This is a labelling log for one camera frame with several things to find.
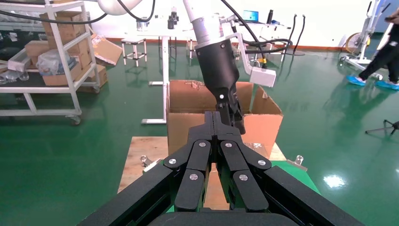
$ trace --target yellow wheel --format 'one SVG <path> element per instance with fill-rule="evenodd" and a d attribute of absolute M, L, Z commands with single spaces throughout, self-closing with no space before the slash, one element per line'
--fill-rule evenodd
<path fill-rule="evenodd" d="M 345 49 L 349 53 L 353 54 L 355 50 L 361 45 L 361 33 L 354 33 L 353 35 L 349 36 L 345 43 Z M 367 39 L 367 46 L 370 45 L 371 39 L 370 37 Z"/>

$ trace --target wooden pallet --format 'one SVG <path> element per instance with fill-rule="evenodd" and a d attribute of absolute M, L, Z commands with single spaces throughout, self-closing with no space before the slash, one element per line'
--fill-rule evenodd
<path fill-rule="evenodd" d="M 119 184 L 118 192 L 133 183 L 143 174 L 140 157 L 147 155 L 150 160 L 164 159 L 168 156 L 168 138 L 167 137 L 132 137 L 128 157 L 126 158 L 125 168 Z M 269 157 L 271 161 L 286 161 L 285 156 L 275 143 Z M 226 202 L 217 175 L 216 167 L 213 164 L 209 173 L 209 182 L 204 207 L 213 210 L 228 210 L 229 204 Z"/>

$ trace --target person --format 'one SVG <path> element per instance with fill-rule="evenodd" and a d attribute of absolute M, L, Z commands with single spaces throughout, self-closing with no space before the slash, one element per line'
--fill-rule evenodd
<path fill-rule="evenodd" d="M 387 44 L 377 53 L 373 61 L 358 76 L 348 75 L 348 82 L 365 86 L 367 78 L 377 70 L 387 65 L 389 70 L 389 81 L 378 81 L 376 86 L 399 90 L 399 9 L 385 19 L 388 23 L 393 23 L 389 33 Z"/>

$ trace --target table leg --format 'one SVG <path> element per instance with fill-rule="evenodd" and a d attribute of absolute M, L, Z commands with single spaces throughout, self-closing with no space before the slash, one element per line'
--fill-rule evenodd
<path fill-rule="evenodd" d="M 162 119 L 143 119 L 142 124 L 166 124 L 166 105 L 167 92 L 169 84 L 169 51 L 168 51 L 168 36 L 162 36 L 162 78 L 163 81 L 156 82 L 162 84 L 162 101 L 163 101 L 163 118 Z"/>

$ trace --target blue shoe cover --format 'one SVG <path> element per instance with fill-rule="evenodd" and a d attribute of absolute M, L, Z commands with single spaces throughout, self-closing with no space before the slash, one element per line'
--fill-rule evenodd
<path fill-rule="evenodd" d="M 379 87 L 388 88 L 388 89 L 399 90 L 399 85 L 394 85 L 387 81 L 378 81 L 375 83 L 375 85 L 379 86 Z"/>
<path fill-rule="evenodd" d="M 355 84 L 355 85 L 358 85 L 358 86 L 365 86 L 366 85 L 365 81 L 363 81 L 363 82 L 359 81 L 357 79 L 357 77 L 354 76 L 354 75 L 348 75 L 348 76 L 346 76 L 346 79 L 348 80 L 348 82 L 350 82 L 352 84 Z"/>

